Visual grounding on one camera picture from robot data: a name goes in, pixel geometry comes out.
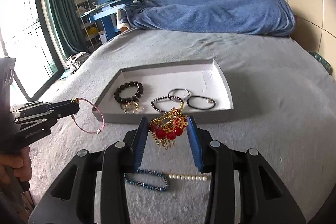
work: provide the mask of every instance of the bed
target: bed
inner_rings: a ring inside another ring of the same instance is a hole
[[[226,122],[203,124],[229,148],[254,147],[274,168],[308,222],[336,182],[336,83],[323,66],[287,37],[130,29],[97,49],[53,102],[75,97],[95,102],[120,69],[145,64],[215,59],[230,86],[234,109]],[[89,104],[76,117],[85,128],[100,126]],[[80,149],[107,148],[135,126],[107,124],[99,135],[81,132],[70,117],[31,145],[31,194],[37,203]],[[197,174],[186,134],[165,151],[148,138],[142,168]],[[95,222],[99,219],[97,179]],[[204,222],[209,182],[171,181],[157,193],[126,185],[132,223]],[[239,209],[236,211],[239,222]]]

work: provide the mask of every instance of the human hand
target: human hand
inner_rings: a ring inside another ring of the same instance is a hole
[[[0,154],[0,183],[11,183],[6,173],[5,165],[12,167],[14,176],[21,181],[29,181],[32,178],[32,161],[29,158],[29,146],[20,150],[19,155]]]

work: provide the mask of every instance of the screw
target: screw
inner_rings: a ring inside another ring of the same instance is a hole
[[[116,148],[123,148],[125,145],[126,143],[123,141],[119,141],[115,144]]]
[[[254,149],[254,148],[249,149],[249,153],[250,153],[250,155],[252,155],[252,156],[256,156],[256,155],[259,154],[258,150],[257,150],[257,149]]]
[[[79,150],[78,153],[77,153],[77,155],[80,156],[80,157],[84,157],[84,156],[86,156],[86,154],[87,154],[87,151],[84,150],[84,149]]]
[[[221,143],[219,141],[213,140],[210,142],[210,145],[212,147],[219,147],[221,145]]]

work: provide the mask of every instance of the teal curtain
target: teal curtain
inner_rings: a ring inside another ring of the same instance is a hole
[[[66,58],[79,52],[88,52],[85,37],[80,28],[73,0],[46,0],[54,34]]]

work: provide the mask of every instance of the window frame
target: window frame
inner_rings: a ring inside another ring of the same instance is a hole
[[[41,0],[35,0],[35,4],[36,4],[37,14],[38,14],[39,21],[41,24],[41,29],[43,32],[44,39],[47,43],[47,46],[50,50],[50,54],[55,62],[55,66],[57,67],[58,71],[49,80],[47,80],[32,97],[29,97],[28,93],[26,92],[25,88],[23,87],[22,83],[17,77],[16,73],[14,74],[14,79],[18,87],[20,88],[22,94],[24,95],[24,97],[27,99],[28,102],[37,101],[46,92],[46,90],[50,88],[51,85],[54,84],[61,77],[61,75],[65,72],[65,69],[56,52],[55,46],[53,44],[53,41],[51,40],[51,36],[48,31],[47,23],[44,17],[43,9],[42,9],[42,2]],[[8,53],[6,51],[6,47],[3,41],[1,41],[1,46],[3,48],[4,55],[8,56]]]

